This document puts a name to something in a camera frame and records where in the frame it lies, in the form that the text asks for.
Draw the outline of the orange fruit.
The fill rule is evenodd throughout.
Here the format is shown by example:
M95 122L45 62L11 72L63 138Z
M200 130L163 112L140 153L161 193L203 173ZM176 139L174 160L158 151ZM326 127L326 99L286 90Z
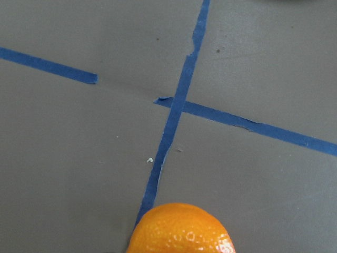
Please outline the orange fruit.
M236 252L222 223L187 203L167 203L145 213L126 251Z

